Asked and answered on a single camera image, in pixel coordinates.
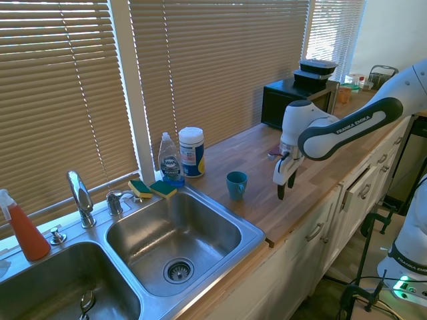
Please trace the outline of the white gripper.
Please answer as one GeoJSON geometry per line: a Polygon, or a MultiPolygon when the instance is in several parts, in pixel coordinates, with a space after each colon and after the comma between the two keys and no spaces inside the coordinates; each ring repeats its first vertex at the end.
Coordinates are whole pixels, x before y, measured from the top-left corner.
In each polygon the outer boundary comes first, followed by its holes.
{"type": "Polygon", "coordinates": [[[289,189],[293,188],[298,167],[303,161],[304,157],[293,159],[290,154],[285,154],[276,163],[273,182],[277,185],[277,196],[279,200],[284,199],[286,185],[289,189]]]}

